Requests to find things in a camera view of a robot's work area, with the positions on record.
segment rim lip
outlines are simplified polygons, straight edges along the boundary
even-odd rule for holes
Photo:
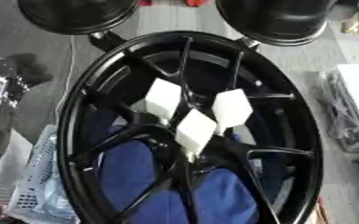
[[[246,29],[241,29],[240,27],[236,26],[236,25],[232,25],[229,21],[231,19],[229,19],[229,14],[226,13],[226,11],[224,10],[224,7],[222,6],[222,1],[223,0],[216,0],[216,8],[219,11],[219,14],[221,15],[221,17],[227,22],[227,24],[232,27],[233,29],[235,29],[237,32],[241,33],[242,35],[260,41],[262,43],[265,43],[267,45],[272,45],[272,46],[302,46],[305,44],[309,44],[313,41],[315,41],[326,29],[327,29],[327,21],[325,21],[322,26],[320,27],[320,29],[318,29],[317,31],[315,31],[312,34],[309,34],[303,38],[293,38],[293,39],[288,39],[288,38],[271,38],[269,36],[265,36],[262,34],[258,34],[255,33],[253,31],[250,30],[246,30]]]
[[[74,136],[74,125],[77,114],[80,111],[80,103],[81,100],[86,96],[86,84],[89,83],[91,78],[93,82],[96,81],[96,76],[100,76],[102,72],[106,70],[107,67],[111,65],[110,60],[113,59],[119,52],[124,49],[135,46],[136,44],[143,44],[148,42],[148,39],[151,38],[162,38],[161,35],[174,35],[174,36],[195,36],[199,35],[199,37],[209,38],[214,41],[222,42],[223,44],[235,46],[237,48],[242,48],[244,51],[251,51],[248,48],[244,48],[241,45],[237,45],[233,40],[220,37],[214,34],[207,34],[198,31],[166,31],[166,32],[158,32],[153,34],[144,35],[139,38],[134,38],[131,41],[120,45],[116,49],[111,52],[108,52],[101,56],[97,61],[95,61],[87,71],[80,77],[80,79],[76,82],[73,89],[69,93],[67,100],[62,109],[60,123],[59,123],[59,134],[58,134],[58,166],[60,171],[60,176],[64,185],[64,189],[67,193],[67,197],[69,198],[71,205],[73,206],[76,213],[79,215],[79,218],[83,221],[87,221],[87,223],[104,223],[107,221],[108,214],[104,215],[104,213],[99,210],[101,207],[94,206],[94,202],[91,203],[91,200],[88,200],[88,197],[85,196],[85,191],[82,186],[80,186],[80,182],[82,181],[82,177],[80,175],[76,175],[74,168],[71,169],[71,165],[68,161],[68,149],[73,147],[73,136]],[[270,68],[276,70],[276,73],[279,74],[278,77],[280,80],[283,79],[283,85],[290,85],[291,90],[297,97],[297,101],[300,104],[303,104],[303,107],[296,107],[301,110],[301,113],[308,119],[308,128],[313,133],[312,144],[314,147],[314,158],[311,162],[313,166],[313,172],[311,172],[311,176],[309,177],[309,183],[313,183],[312,186],[309,185],[309,188],[306,191],[306,198],[302,201],[303,207],[298,212],[296,217],[292,219],[292,223],[303,223],[307,220],[307,217],[313,211],[313,207],[317,201],[317,198],[320,193],[321,183],[323,179],[323,159],[322,159],[322,148],[320,143],[320,134],[317,129],[317,125],[315,120],[313,119],[310,108],[307,106],[305,100],[302,95],[299,93],[297,88],[290,82],[290,80],[269,60],[267,60],[263,55],[256,54],[260,60],[264,60],[266,65]]]
[[[125,8],[124,10],[121,10],[118,17],[114,17],[110,19],[109,21],[102,23],[102,24],[93,24],[93,25],[84,25],[84,26],[75,26],[71,29],[66,27],[58,26],[57,24],[53,23],[47,23],[43,19],[37,17],[33,13],[31,13],[29,10],[27,10],[24,6],[23,0],[18,0],[18,8],[22,12],[22,14],[25,16],[25,18],[33,23],[34,25],[49,31],[49,32],[55,32],[58,34],[64,34],[64,35],[85,35],[90,34],[94,32],[103,32],[108,29],[113,28],[114,26],[117,26],[126,20],[130,18],[138,9],[139,1],[133,0],[133,4],[130,5],[130,7]]]

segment gray plastic basket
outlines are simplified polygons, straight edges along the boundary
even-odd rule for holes
[[[11,201],[7,207],[9,216],[31,224],[71,224],[75,219],[64,219],[49,213],[37,212],[35,206],[42,204],[38,197],[43,193],[44,183],[53,172],[53,153],[56,145],[50,139],[57,132],[55,126],[48,125],[43,130],[37,144],[32,150],[30,162],[25,168],[23,177],[18,181]]]

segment white foam cube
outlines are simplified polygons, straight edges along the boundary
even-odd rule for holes
[[[184,147],[186,154],[200,155],[216,129],[216,122],[192,109],[179,123],[175,141]]]
[[[148,113],[170,120],[180,104],[181,87],[166,80],[156,79],[145,97]]]
[[[246,94],[240,88],[219,93],[215,98],[212,110],[218,122],[217,134],[222,134],[228,128],[244,124],[253,113]]]

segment blue cloth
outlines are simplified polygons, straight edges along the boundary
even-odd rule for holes
[[[150,150],[137,141],[109,150],[101,166],[101,188],[113,207],[121,211],[154,181]],[[194,190],[200,224],[253,224],[257,203],[236,175],[227,170],[210,172]],[[173,190],[153,194],[130,217],[130,223],[184,224],[187,213]]]

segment gray floor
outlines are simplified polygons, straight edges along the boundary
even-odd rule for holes
[[[115,28],[130,39],[151,32],[193,30],[241,37],[218,16],[209,3],[201,8],[186,8],[181,0],[155,0],[130,20]],[[77,58],[73,81],[102,53],[85,37],[76,37]],[[34,88],[21,102],[14,127],[35,142],[40,131],[53,123],[53,109],[62,94],[69,63],[69,37],[51,34],[34,27],[20,15],[10,0],[0,0],[0,55],[33,53],[47,66],[53,80]],[[326,117],[314,99],[318,72],[341,63],[359,63],[359,33],[343,35],[339,24],[331,22],[317,41],[297,47],[262,45],[261,53],[276,63],[307,98],[320,126],[325,149],[325,179],[322,196],[332,224],[359,224],[359,169],[326,136]]]

